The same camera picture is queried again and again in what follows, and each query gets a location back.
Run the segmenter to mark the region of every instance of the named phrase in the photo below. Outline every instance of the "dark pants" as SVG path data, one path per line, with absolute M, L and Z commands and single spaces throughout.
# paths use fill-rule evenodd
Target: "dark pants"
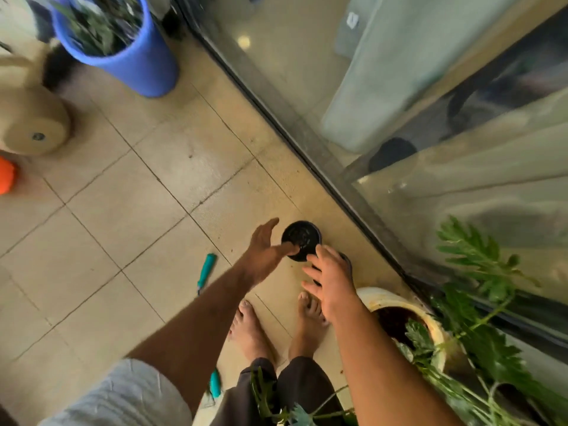
M 298 403 L 306 412 L 312 413 L 334 392 L 330 379 L 312 358 L 293 358 L 280 373 L 278 380 L 276 380 L 276 372 L 270 361 L 265 358 L 258 358 L 241 372 L 236 387 L 225 392 L 223 402 L 211 426 L 260 426 L 269 424 L 268 420 L 261 419 L 252 393 L 251 369 L 257 370 L 258 367 L 262 368 L 265 381 L 277 381 L 276 397 L 274 401 L 271 401 L 276 407 L 276 412 L 280 411 L 279 408 L 287 408 L 291 411 L 294 405 Z M 341 410 L 339 399 L 334 396 L 317 414 L 329 414 Z M 317 426 L 344 425 L 341 416 L 318 419 L 315 422 Z

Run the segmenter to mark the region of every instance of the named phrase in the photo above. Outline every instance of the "hand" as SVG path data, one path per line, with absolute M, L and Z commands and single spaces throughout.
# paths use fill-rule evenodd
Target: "hand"
M 251 281 L 251 288 L 266 279 L 283 257 L 298 254 L 300 251 L 300 247 L 291 242 L 271 246 L 272 229 L 279 221 L 280 219 L 273 218 L 258 226 L 252 234 L 249 248 L 235 263 L 235 267 L 244 272 Z
M 316 245 L 316 254 L 308 254 L 307 259 L 320 270 L 310 266 L 302 269 L 322 286 L 302 281 L 302 287 L 322 302 L 323 315 L 333 323 L 337 308 L 358 297 L 349 276 L 349 265 L 339 253 L 328 245 Z

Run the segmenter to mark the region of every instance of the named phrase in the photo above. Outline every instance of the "foot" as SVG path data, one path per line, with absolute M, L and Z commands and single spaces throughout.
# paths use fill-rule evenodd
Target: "foot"
M 320 301 L 305 291 L 298 296 L 298 327 L 288 350 L 288 359 L 313 357 L 327 331 L 328 322 L 322 314 Z
M 246 299 L 238 305 L 231 330 L 229 330 L 229 337 L 238 344 L 249 362 L 263 357 L 274 364 L 266 334 L 260 326 L 259 318 L 254 313 L 251 302 Z

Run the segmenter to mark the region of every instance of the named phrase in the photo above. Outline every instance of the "blue bucket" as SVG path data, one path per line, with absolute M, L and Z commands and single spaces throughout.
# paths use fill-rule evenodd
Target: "blue bucket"
M 69 0 L 57 0 L 69 4 Z M 138 0 L 143 11 L 142 27 L 127 48 L 109 57 L 85 55 L 69 38 L 67 18 L 51 7 L 57 38 L 75 59 L 100 67 L 145 97 L 160 97 L 171 91 L 180 74 L 175 57 L 155 26 L 146 0 Z

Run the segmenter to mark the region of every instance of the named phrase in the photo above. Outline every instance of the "orange object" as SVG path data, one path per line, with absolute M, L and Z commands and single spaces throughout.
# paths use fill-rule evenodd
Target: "orange object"
M 0 194 L 8 193 L 16 179 L 16 165 L 0 157 Z

